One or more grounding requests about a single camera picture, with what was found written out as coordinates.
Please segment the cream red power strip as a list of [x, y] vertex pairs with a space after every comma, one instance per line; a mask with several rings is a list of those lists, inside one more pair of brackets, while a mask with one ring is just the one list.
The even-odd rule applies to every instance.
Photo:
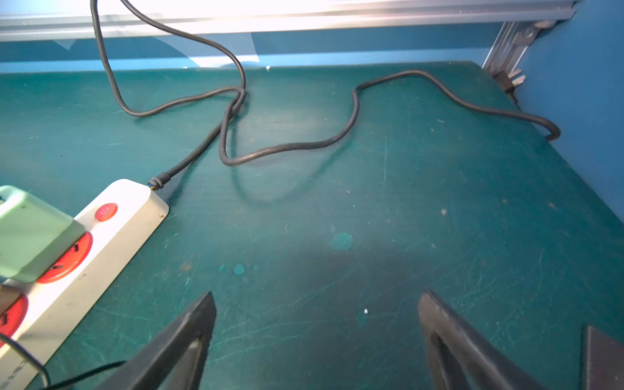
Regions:
[[169, 207], [152, 189], [113, 182], [77, 216], [85, 234], [39, 279], [5, 282], [17, 299], [1, 311], [1, 334], [41, 364], [70, 336], [152, 233]]

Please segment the green charger adapter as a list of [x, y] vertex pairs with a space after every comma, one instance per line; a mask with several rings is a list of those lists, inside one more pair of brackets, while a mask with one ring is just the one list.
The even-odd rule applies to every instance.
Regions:
[[1, 278], [32, 283], [85, 233], [85, 226], [11, 185], [1, 187]]

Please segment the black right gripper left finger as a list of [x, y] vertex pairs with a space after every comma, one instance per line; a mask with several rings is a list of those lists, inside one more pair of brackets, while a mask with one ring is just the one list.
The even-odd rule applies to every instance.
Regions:
[[198, 389], [208, 358], [217, 310], [205, 293], [99, 389]]

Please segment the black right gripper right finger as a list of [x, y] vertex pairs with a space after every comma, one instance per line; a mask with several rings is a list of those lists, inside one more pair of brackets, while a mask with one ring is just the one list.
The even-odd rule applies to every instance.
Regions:
[[419, 320], [436, 389], [542, 389], [431, 290], [419, 300]]

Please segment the aluminium frame rail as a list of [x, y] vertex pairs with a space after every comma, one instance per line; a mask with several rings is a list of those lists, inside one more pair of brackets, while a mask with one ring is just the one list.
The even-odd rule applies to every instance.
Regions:
[[[149, 18], [196, 34], [568, 20], [572, 1], [135, 1]], [[1, 39], [94, 37], [88, 1], [3, 1]]]

